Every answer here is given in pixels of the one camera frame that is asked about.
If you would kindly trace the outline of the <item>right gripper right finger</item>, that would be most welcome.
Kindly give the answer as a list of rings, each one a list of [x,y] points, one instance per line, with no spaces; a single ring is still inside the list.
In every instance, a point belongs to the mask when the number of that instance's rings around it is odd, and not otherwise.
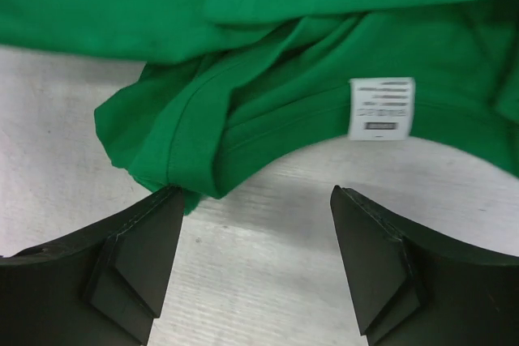
[[[355,190],[335,187],[330,207],[369,344],[517,345],[517,257],[448,237]]]

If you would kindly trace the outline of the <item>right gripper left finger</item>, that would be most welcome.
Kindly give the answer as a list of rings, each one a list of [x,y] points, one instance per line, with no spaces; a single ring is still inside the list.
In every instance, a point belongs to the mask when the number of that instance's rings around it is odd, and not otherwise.
[[[169,186],[1,261],[4,345],[145,345],[159,318],[184,212]]]

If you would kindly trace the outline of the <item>green t shirt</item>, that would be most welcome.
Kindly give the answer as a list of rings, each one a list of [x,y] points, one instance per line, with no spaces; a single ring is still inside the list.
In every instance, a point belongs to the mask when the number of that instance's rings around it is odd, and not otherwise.
[[[1,0],[1,42],[144,62],[97,137],[187,210],[386,120],[518,172],[518,0]]]

